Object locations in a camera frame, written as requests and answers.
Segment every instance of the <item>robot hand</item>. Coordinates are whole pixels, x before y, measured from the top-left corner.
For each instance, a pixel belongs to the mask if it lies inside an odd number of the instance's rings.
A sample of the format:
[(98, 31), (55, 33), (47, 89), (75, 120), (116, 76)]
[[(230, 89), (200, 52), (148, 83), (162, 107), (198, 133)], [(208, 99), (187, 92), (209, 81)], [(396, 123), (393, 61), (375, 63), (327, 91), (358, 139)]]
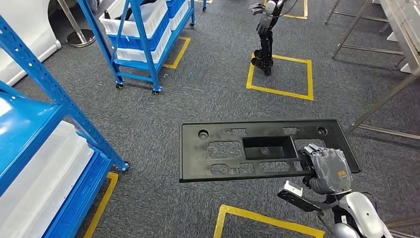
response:
[(258, 34), (266, 34), (270, 30), (270, 24), (272, 20), (272, 16), (267, 15), (266, 12), (263, 12), (257, 25)]
[(283, 0), (279, 0), (277, 2), (269, 0), (266, 6), (257, 3), (248, 8), (248, 10), (253, 11), (253, 15), (262, 14), (257, 25), (258, 34), (266, 34), (270, 30), (270, 25), (273, 20), (273, 12), (282, 5)]
[(306, 186), (318, 194), (339, 194), (352, 190), (351, 171), (341, 150), (309, 144), (303, 151), (311, 158), (311, 169), (316, 174), (316, 177), (304, 180)]

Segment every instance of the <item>black plastic panel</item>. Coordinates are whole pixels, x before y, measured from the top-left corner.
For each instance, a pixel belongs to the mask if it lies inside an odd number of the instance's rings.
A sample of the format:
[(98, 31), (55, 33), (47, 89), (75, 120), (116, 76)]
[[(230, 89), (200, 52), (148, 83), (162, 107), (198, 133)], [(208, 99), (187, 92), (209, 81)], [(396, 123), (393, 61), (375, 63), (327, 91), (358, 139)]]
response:
[(312, 175), (301, 168), (301, 162), (310, 159), (297, 152), (308, 140), (341, 149), (352, 173), (361, 171), (334, 119), (184, 123), (180, 130), (179, 181)]

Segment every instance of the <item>recessed compartment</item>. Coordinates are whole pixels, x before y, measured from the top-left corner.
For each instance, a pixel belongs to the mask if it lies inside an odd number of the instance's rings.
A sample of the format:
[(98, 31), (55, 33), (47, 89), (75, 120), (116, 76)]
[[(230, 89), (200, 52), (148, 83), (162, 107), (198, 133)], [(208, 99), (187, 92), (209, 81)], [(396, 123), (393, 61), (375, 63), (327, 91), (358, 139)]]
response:
[(297, 158), (290, 136), (242, 137), (247, 160)]

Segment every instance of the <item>stanchion base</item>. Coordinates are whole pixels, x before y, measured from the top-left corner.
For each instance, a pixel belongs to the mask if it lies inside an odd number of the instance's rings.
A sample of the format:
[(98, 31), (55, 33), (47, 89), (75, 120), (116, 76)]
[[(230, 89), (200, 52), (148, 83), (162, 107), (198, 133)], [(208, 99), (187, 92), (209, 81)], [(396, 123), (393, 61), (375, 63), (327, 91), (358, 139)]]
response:
[(86, 38), (86, 42), (83, 43), (82, 41), (80, 41), (76, 32), (73, 31), (72, 33), (70, 33), (70, 35), (67, 36), (68, 44), (76, 48), (81, 48), (88, 46), (95, 41), (96, 38), (92, 30), (82, 29), (82, 33)]

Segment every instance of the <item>blue plastic crate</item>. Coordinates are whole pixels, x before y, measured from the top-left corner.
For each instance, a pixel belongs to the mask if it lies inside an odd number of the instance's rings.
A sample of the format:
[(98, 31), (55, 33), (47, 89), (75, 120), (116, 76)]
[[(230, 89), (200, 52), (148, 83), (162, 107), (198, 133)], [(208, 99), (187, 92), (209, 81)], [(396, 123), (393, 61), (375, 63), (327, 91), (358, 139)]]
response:
[[(157, 27), (156, 31), (153, 33), (152, 37), (147, 39), (149, 43), (150, 51), (155, 51), (156, 47), (159, 44), (160, 39), (163, 36), (163, 33), (166, 30), (166, 27), (169, 24), (169, 16), (168, 12), (165, 13), (165, 15), (162, 18), (162, 21), (160, 21), (159, 26)], [(115, 44), (115, 40), (117, 38), (116, 35), (108, 35), (109, 39), (111, 40), (112, 44)], [(118, 48), (123, 49), (136, 49), (136, 50), (143, 50), (142, 41), (139, 37), (134, 36), (123, 36), (121, 35), (118, 41)]]
[(186, 0), (166, 0), (166, 5), (168, 6), (168, 15), (169, 19), (175, 17), (178, 10), (182, 7)]

